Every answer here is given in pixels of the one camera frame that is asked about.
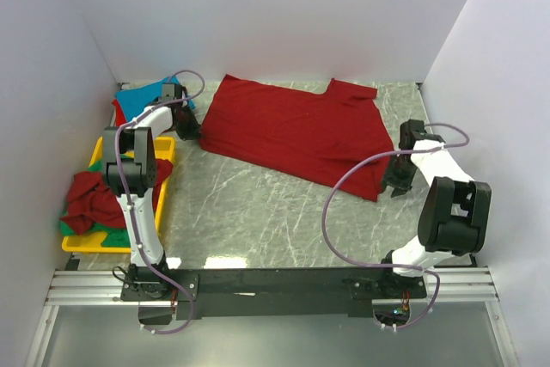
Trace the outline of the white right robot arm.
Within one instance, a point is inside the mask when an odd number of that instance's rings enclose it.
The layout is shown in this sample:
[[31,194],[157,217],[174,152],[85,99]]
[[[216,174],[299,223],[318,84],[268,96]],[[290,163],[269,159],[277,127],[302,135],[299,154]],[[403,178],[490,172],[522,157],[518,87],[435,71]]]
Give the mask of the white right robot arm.
[[417,235],[390,254],[395,267],[377,276],[378,290],[386,297],[397,297],[407,287],[406,277],[419,277],[443,260],[478,253],[485,244],[489,184],[466,174],[443,142],[423,139],[390,157],[382,186],[392,187],[394,197],[403,195],[416,173],[422,174],[429,191]]

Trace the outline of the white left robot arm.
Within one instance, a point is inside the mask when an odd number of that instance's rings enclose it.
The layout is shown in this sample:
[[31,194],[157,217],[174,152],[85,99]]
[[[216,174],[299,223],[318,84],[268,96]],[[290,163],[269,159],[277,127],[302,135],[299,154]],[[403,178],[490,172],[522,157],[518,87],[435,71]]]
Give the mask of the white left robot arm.
[[109,126],[102,135],[102,179],[125,219],[131,248],[129,271],[134,278],[143,277],[141,289],[154,300],[163,299],[172,288],[153,211],[158,177],[154,142],[171,130],[182,140],[199,138],[200,124],[187,104],[146,107],[137,118],[119,127]]

